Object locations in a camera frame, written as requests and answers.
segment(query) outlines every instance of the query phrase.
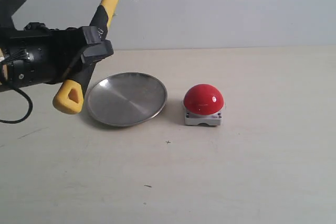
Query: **hammer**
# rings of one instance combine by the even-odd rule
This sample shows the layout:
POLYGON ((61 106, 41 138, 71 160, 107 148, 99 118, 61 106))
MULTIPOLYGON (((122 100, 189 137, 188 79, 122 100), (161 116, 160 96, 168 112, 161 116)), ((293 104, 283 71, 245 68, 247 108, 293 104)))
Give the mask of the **hammer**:
MULTIPOLYGON (((106 38, 114 11, 119 0, 101 0, 90 26, 98 27, 102 40, 106 38)), ((65 114, 77 114, 82 110, 84 97, 96 63, 84 68, 81 72, 67 77, 55 95, 54 107, 65 114)))

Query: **wire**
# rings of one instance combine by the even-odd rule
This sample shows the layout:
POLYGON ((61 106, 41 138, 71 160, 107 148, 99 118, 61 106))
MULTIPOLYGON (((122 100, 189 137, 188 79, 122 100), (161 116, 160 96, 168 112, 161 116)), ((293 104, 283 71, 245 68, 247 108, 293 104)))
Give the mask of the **wire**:
POLYGON ((3 69, 3 63, 4 61, 0 62, 0 82, 2 85, 6 85, 7 87, 9 87, 10 89, 14 90, 15 92, 19 93, 20 95, 22 95, 28 102, 28 111, 26 113, 26 115, 19 119, 19 120, 14 120, 14 121, 9 121, 9 120, 1 120, 0 119, 0 123, 7 123, 7 124, 16 124, 16 123, 21 123, 24 120, 26 120, 31 112, 33 111, 33 101, 31 100, 31 98, 21 89, 15 87, 12 83, 8 82, 4 76, 4 73, 2 72, 3 69))

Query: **red button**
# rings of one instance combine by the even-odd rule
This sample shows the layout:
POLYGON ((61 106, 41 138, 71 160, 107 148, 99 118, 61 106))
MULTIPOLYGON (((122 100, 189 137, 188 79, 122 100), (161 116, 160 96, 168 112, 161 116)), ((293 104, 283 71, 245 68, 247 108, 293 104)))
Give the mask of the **red button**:
POLYGON ((211 115, 222 109, 224 98, 214 86, 199 84, 189 89, 183 103, 191 113, 211 115))

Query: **table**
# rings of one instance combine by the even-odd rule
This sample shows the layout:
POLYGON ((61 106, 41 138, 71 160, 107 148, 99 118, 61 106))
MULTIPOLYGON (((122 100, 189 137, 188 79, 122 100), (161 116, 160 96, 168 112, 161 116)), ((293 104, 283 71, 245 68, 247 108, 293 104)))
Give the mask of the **table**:
MULTIPOLYGON (((117 51, 91 85, 128 71, 168 102, 126 129, 59 113, 58 85, 25 88, 32 116, 0 125, 0 223, 336 222, 336 46, 117 51), (183 125, 199 83, 225 96, 222 126, 183 125)), ((2 119, 25 113, 0 98, 2 119)))

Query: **metal plate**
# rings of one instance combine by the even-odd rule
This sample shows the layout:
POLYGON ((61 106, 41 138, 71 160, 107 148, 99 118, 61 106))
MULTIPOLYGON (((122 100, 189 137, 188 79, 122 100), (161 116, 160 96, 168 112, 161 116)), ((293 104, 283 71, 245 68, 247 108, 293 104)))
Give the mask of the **metal plate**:
POLYGON ((144 73, 120 73, 100 81, 89 93, 89 114, 117 127, 155 117, 167 102, 167 90, 157 78, 144 73))

